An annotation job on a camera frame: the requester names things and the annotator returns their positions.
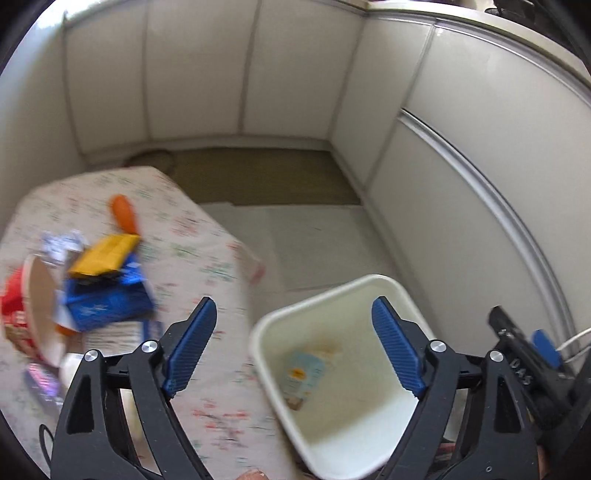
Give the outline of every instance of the floral tablecloth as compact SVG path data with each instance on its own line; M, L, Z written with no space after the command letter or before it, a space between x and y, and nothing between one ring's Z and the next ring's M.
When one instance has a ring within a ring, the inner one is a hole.
M203 296L217 304L217 326L189 386L173 407L216 480L259 468L272 480L299 475L248 357L250 281L263 269L234 237L152 167L86 173L35 189L19 204L0 245L0 280L37 252L44 231L83 232L93 243L116 232L108 209L127 195L138 215L139 257L164 329L187 318ZM38 427L53 431L26 389L28 359L0 339L0 409L25 450L48 472Z

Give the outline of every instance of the carrot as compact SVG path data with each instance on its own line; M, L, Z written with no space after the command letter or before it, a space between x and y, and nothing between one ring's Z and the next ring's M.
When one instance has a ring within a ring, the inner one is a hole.
M135 212L129 199L125 195L114 195L111 197L111 212L125 233L139 235L138 227L135 223Z

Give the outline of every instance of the floor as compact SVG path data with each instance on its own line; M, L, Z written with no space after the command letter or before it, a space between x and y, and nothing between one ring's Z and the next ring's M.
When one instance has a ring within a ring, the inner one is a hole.
M211 148L130 159L168 174L266 268L252 321L370 273L396 277L386 247L328 152Z
M265 263L252 288L251 320L370 273L397 277L358 205L200 205Z

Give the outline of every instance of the trash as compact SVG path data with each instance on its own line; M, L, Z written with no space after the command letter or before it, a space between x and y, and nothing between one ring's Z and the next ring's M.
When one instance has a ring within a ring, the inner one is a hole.
M53 322L56 283L38 255L29 255L12 273L2 297L4 335L15 347L57 367L66 350L65 338Z
M328 351L293 353L281 384L283 398L289 408L302 408L324 372L334 365L335 357L334 352Z
M86 240L78 230L64 235L43 232L41 236L43 260L50 265L67 265L84 251L85 245Z
M135 221L135 211L129 199L125 195L114 195L109 202L111 213L117 221L117 225L125 233L139 235L138 226Z
M139 235L108 235L90 247L68 270L72 278L116 274L139 242Z
M57 420L64 403L57 377L43 365L31 362L25 370L25 385L43 410Z
M76 278L64 283L65 304L76 329L85 332L146 315L154 310L135 254L129 254L116 278L102 277L84 284Z

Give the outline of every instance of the white bin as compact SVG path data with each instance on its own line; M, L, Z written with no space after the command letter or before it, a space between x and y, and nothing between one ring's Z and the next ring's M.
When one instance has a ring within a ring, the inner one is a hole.
M382 275L269 313L252 332L252 355L271 404L306 465L325 480L357 480L382 466L417 404L400 385L372 326L371 306L379 296L433 338L406 290ZM327 347L342 353L336 366L301 410L289 409L278 382L291 354Z

